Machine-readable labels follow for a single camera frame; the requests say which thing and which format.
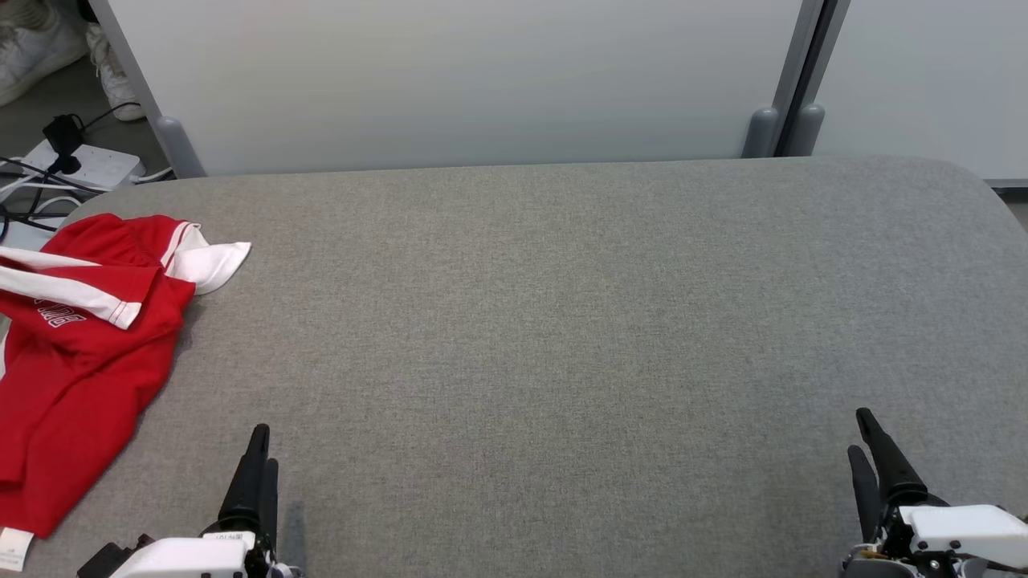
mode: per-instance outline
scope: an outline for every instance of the red shirt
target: red shirt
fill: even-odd
[[[52,533],[168,380],[193,281],[217,288],[248,251],[209,246],[194,223],[110,214],[38,253],[0,248],[0,527]]]

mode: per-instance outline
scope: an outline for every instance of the clothing tag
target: clothing tag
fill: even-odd
[[[31,532],[13,528],[0,529],[0,570],[21,572],[25,568],[25,554],[29,552],[32,536]]]
[[[257,536],[253,532],[210,532],[204,535],[205,540],[243,540],[248,550],[254,549]]]

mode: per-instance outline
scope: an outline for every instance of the gray fabric surface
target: gray fabric surface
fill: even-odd
[[[929,489],[1028,513],[1028,236],[915,158],[180,181],[254,250],[26,576],[193,535],[253,426],[310,576],[834,576],[871,406]]]

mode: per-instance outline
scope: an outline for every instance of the power strip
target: power strip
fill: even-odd
[[[53,228],[61,226],[61,223],[64,222],[64,217],[32,219],[33,222],[51,226]],[[49,241],[51,237],[53,237],[53,233],[48,230],[43,230],[17,221],[10,221],[7,223],[7,237],[0,242],[0,247],[13,247],[15,249],[25,249],[26,251],[39,251],[43,248],[43,245],[46,245],[46,242]]]
[[[72,156],[82,167],[70,175],[58,173],[58,176],[87,187],[114,189],[131,186],[133,182],[130,177],[142,177],[146,174],[146,167],[138,156],[116,150],[82,145],[75,149]],[[43,141],[22,162],[45,171],[57,159],[58,153],[53,152],[50,143]]]

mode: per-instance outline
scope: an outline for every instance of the white sneaker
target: white sneaker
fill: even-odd
[[[50,21],[36,30],[0,24],[0,106],[85,56],[81,33],[49,9]]]
[[[138,103],[136,92],[128,83],[118,57],[111,49],[111,43],[107,41],[107,35],[98,24],[90,24],[85,30],[85,42],[89,45],[89,60],[97,66],[97,76],[104,85],[107,93],[107,102],[114,108],[125,103]],[[143,109],[138,105],[123,106],[114,111],[114,117],[118,120],[137,120],[146,116]]]

